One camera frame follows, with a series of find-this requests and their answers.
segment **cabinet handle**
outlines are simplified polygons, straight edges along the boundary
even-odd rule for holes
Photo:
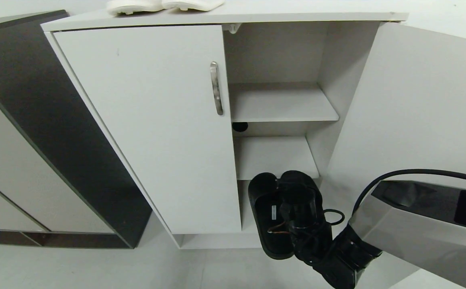
[[[222,110],[221,90],[219,89],[219,68],[217,66],[217,62],[213,61],[210,64],[210,73],[211,87],[213,89],[213,99],[215,100],[215,108],[217,109],[218,115],[223,115],[224,110]]]

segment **gray floor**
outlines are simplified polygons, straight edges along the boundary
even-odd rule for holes
[[[387,289],[412,272],[390,255],[373,262],[357,289]],[[460,289],[424,271],[392,289]],[[261,249],[178,250],[153,215],[134,250],[0,245],[0,289],[330,289],[296,258],[276,261]]]

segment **wire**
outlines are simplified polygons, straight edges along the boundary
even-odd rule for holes
[[[389,172],[389,173],[379,176],[377,179],[372,181],[367,187],[365,187],[365,189],[362,191],[362,193],[356,200],[356,203],[354,204],[353,215],[354,213],[356,213],[356,211],[362,204],[362,201],[363,199],[365,199],[365,196],[367,196],[367,194],[372,189],[372,187],[374,187],[377,183],[391,176],[406,175],[406,174],[442,175],[442,176],[450,176],[450,177],[455,177],[457,179],[466,180],[466,174],[464,173],[457,173],[457,172],[444,171],[444,170],[408,169],[408,170],[398,170],[398,171]]]
[[[283,221],[283,223],[280,223],[279,225],[275,225],[274,227],[270,227],[269,229],[267,229],[267,233],[269,234],[290,234],[290,232],[287,232],[287,231],[276,231],[274,232],[273,230],[278,228],[278,227],[281,227],[285,224],[285,221]]]
[[[337,213],[337,214],[339,214],[341,216],[340,220],[330,223],[331,226],[336,226],[338,224],[341,224],[343,222],[343,220],[345,220],[345,215],[343,214],[343,212],[340,212],[339,210],[325,209],[325,210],[323,210],[323,212],[325,212],[325,213]]]

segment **black cable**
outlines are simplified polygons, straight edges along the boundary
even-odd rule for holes
[[[338,224],[341,224],[343,222],[343,220],[345,220],[345,215],[343,214],[343,212],[340,212],[339,210],[325,209],[325,210],[323,210],[323,212],[325,212],[325,213],[337,213],[337,214],[340,215],[340,217],[341,217],[340,220],[330,223],[331,226],[336,226]]]
[[[356,203],[354,204],[354,209],[353,209],[353,215],[356,213],[356,210],[360,207],[362,204],[363,199],[365,199],[365,196],[369,193],[369,191],[374,187],[377,183],[380,181],[387,179],[391,176],[397,176],[397,175],[407,175],[407,174],[427,174],[427,175],[442,175],[442,176],[450,176],[450,177],[455,177],[457,179],[465,179],[466,180],[466,174],[464,173],[457,173],[457,172],[451,172],[451,171],[444,171],[444,170],[430,170],[430,169],[408,169],[408,170],[398,170],[394,172],[389,172],[384,175],[379,176],[377,179],[372,181],[361,193],[361,195],[358,197],[356,200]]]

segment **label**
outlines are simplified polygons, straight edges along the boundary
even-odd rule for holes
[[[276,205],[272,205],[271,207],[272,209],[272,220],[275,221],[276,220]]]

